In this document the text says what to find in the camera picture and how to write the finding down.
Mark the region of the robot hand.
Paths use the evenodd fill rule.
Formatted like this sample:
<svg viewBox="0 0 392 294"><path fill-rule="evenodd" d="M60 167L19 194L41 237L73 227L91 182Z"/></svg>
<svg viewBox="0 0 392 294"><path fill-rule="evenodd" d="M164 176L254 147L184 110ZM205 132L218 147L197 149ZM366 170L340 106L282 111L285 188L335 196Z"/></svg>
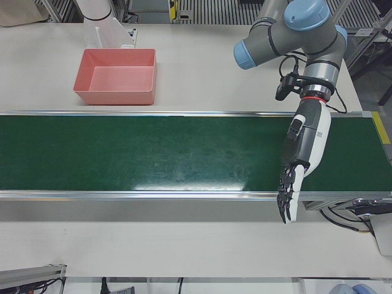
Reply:
<svg viewBox="0 0 392 294"><path fill-rule="evenodd" d="M301 99L281 154L277 207L283 223L296 221L303 179L321 162L330 125L331 114L323 99Z"/></svg>

